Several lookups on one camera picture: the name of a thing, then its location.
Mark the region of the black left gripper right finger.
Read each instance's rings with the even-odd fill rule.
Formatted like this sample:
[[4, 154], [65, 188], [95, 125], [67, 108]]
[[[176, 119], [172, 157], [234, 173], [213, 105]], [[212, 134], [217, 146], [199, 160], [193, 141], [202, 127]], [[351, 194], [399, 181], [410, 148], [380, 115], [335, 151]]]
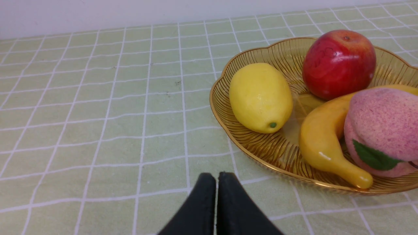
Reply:
[[217, 197], [218, 235], [282, 235], [257, 207], [232, 172], [220, 172]]

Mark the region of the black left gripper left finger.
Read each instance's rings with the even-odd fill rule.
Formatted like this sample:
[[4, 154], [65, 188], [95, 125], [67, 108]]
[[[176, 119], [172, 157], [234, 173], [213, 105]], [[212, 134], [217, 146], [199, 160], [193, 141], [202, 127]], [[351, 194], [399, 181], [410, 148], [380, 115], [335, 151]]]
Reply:
[[212, 235], [215, 202], [216, 180], [210, 173], [201, 173], [190, 195], [158, 234]]

